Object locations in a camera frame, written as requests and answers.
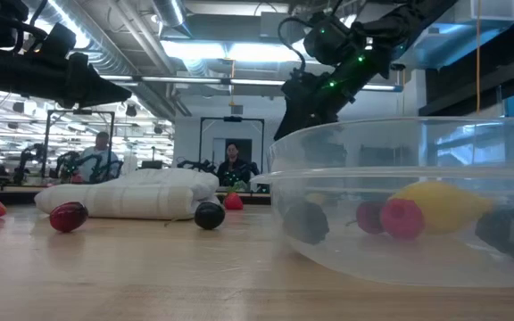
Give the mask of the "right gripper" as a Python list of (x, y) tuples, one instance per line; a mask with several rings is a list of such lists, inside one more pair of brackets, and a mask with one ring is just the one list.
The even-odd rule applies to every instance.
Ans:
[(374, 44), (370, 50), (344, 54), (336, 50), (328, 53), (340, 60), (330, 73), (314, 75), (296, 72), (283, 85), (286, 112), (281, 120), (275, 140), (295, 131), (338, 121), (338, 112), (352, 102), (378, 73), (389, 74), (391, 47)]

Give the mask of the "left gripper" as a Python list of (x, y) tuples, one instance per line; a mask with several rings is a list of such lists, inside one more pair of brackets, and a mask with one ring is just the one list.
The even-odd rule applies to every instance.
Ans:
[(128, 89), (101, 78), (93, 66), (87, 69), (64, 59), (50, 62), (3, 51), (0, 91), (52, 99), (68, 106), (86, 100), (88, 106), (120, 103), (131, 97)]

